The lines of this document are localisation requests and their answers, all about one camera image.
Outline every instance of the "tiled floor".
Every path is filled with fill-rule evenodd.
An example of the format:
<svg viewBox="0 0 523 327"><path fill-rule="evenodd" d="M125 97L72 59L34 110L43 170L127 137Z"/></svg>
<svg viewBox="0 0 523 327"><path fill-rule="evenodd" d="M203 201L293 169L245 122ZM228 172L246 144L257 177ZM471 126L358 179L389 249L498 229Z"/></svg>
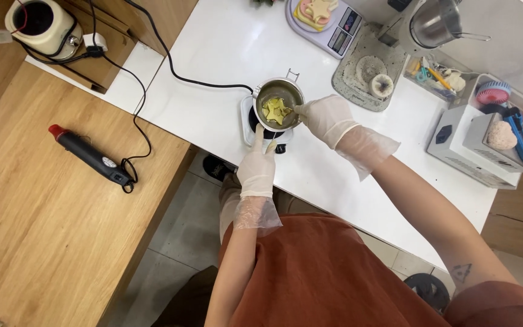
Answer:
<svg viewBox="0 0 523 327"><path fill-rule="evenodd" d="M155 236L111 317L110 327L148 327L171 298L197 271L217 266L219 251L219 200L221 182L201 166L207 153L200 151L165 213ZM453 295L449 275L416 256L405 253L363 232L365 244L395 274L405 279L426 272L439 278Z"/></svg>

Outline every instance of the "white electric device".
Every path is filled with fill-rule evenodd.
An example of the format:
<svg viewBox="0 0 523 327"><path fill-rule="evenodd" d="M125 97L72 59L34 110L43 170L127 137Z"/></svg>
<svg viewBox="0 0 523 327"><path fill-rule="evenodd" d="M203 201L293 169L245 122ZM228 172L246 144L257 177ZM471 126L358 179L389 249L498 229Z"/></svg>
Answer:
<svg viewBox="0 0 523 327"><path fill-rule="evenodd" d="M243 98L241 100L240 106L239 106L239 112L241 114L241 129L242 129L242 135L243 135L243 141L245 144L252 146L253 142L256 139L256 133L252 130L251 126L249 125L249 112L253 108L253 98L252 96L248 96ZM278 144L287 144L292 140L294 137L294 130L289 129L285 131L282 135L275 138L275 141ZM263 140L263 148L267 148L267 145L269 145L271 140L264 139Z"/></svg>
<svg viewBox="0 0 523 327"><path fill-rule="evenodd" d="M470 105L445 111L427 152L492 189L514 190L521 173L512 173L464 145L472 120L484 113Z"/></svg>
<svg viewBox="0 0 523 327"><path fill-rule="evenodd" d="M288 0L286 18L296 33L326 50L337 59L342 59L348 51L356 32L363 21L362 16L342 0L338 0L338 8L334 9L330 21L321 32L308 26L294 17L299 0Z"/></svg>

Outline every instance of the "shoe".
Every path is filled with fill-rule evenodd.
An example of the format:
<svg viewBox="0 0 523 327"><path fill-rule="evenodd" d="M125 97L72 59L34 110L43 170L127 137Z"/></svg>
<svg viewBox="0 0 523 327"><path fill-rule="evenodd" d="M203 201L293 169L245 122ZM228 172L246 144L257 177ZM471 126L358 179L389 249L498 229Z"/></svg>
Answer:
<svg viewBox="0 0 523 327"><path fill-rule="evenodd" d="M229 169L227 165L231 166L230 163L227 163L213 155L208 155L203 159L203 169L207 175L223 182L225 175L233 173L233 170Z"/></svg>

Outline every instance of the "latex glove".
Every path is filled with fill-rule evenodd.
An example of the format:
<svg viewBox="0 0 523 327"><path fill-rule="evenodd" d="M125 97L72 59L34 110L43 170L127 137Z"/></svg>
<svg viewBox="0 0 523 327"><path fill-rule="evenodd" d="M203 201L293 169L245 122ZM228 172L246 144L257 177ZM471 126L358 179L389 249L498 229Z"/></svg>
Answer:
<svg viewBox="0 0 523 327"><path fill-rule="evenodd" d="M346 100L335 94L295 106L294 111L310 132L333 150L344 134L359 124Z"/></svg>
<svg viewBox="0 0 523 327"><path fill-rule="evenodd" d="M256 126L256 140L248 154L243 157L237 178L241 183L241 197L258 196L269 197L272 195L275 175L274 150L277 143L272 140L265 152L263 146L263 127Z"/></svg>
<svg viewBox="0 0 523 327"><path fill-rule="evenodd" d="M360 181L395 153L400 145L355 122L348 102L338 95L296 106L294 111L312 134L352 163Z"/></svg>

